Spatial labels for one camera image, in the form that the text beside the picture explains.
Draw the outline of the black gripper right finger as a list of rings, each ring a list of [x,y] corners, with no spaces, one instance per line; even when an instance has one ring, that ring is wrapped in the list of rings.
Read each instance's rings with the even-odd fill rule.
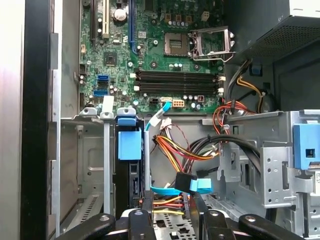
[[[216,209],[209,209],[195,192],[189,200],[190,219],[198,240],[302,240],[303,238],[256,214],[244,214],[234,221]]]

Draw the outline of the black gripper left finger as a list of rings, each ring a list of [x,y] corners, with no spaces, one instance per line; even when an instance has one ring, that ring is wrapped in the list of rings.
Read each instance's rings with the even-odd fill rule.
[[[144,192],[141,208],[128,209],[120,219],[107,213],[96,214],[78,224],[58,240],[154,240],[153,200],[151,190]]]

